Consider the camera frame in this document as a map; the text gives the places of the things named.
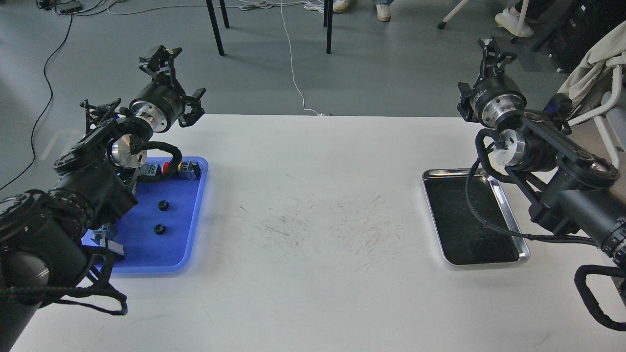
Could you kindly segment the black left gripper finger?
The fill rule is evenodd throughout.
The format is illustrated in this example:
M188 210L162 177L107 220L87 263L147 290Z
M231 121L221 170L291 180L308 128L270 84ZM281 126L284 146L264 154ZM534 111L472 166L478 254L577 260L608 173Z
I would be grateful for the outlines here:
M182 88L175 76L174 59L181 54L181 47L166 49L159 46L148 58L139 58L139 69L157 82L168 88Z
M183 104L186 107L190 107L191 110L179 116L179 126L182 128L191 127L205 114L205 110L201 106L201 98L205 93L206 88L199 88L192 96L182 95L180 97Z

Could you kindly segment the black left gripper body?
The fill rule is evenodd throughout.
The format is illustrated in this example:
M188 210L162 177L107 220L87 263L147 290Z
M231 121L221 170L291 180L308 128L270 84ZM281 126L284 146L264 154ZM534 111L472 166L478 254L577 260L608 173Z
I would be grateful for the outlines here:
M130 103L132 115L148 122L153 132L165 133L185 111L179 94L157 82L150 82Z

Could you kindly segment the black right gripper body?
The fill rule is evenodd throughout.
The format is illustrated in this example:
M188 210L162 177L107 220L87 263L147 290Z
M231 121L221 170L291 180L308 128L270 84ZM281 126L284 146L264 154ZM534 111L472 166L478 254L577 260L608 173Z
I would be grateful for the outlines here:
M526 108L526 97L518 91L514 83L505 82L501 78L488 79L474 84L475 94L472 97L477 123L498 129L515 111Z

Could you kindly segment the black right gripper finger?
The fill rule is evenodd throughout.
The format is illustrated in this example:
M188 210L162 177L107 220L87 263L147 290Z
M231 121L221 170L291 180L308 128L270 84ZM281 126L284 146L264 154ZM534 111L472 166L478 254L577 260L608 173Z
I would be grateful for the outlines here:
M461 114L461 118L465 122L477 123L478 120L475 116L474 107L472 107L472 97L475 94L475 89L470 87L469 83L458 82L458 89L460 90L460 102L457 105L457 110Z
M518 54L503 51L494 37L478 39L478 44L482 49L483 56L479 65L477 83L482 83L492 78L501 78L505 80L505 82L514 83L505 73L505 66L514 62Z

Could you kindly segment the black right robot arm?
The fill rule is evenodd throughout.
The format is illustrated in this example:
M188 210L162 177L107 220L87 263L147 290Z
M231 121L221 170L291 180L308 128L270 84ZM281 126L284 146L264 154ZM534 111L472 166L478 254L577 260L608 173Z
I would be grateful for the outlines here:
M612 266L582 265L574 282L593 319L611 330L625 330L599 305L586 283L588 275L625 278L625 199L612 190L619 170L568 138L571 100L556 94L552 113L526 109L526 98L505 73L515 53L502 51L494 38L480 39L482 60L474 85L458 83L457 109L466 122L481 123L475 138L477 161L466 187L481 166L500 182L513 183L530 201L531 221L548 236L503 229L472 214L500 234L549 243L583 243L600 249Z

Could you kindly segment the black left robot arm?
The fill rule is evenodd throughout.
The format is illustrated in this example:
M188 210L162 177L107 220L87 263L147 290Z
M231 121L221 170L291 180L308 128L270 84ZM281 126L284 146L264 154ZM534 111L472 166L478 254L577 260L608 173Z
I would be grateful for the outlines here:
M178 147L155 142L174 122L186 128L205 113L204 88L188 95L175 75L181 47L158 46L139 69L151 77L127 108L120 99L99 106L81 103L86 132L54 163L58 182L50 190L27 190L1 201L1 350L8 352L38 309L80 305L82 298L118 301L113 316L128 312L127 297L110 283L114 254L83 245L88 230L127 214L138 200L138 183L163 182L179 172Z

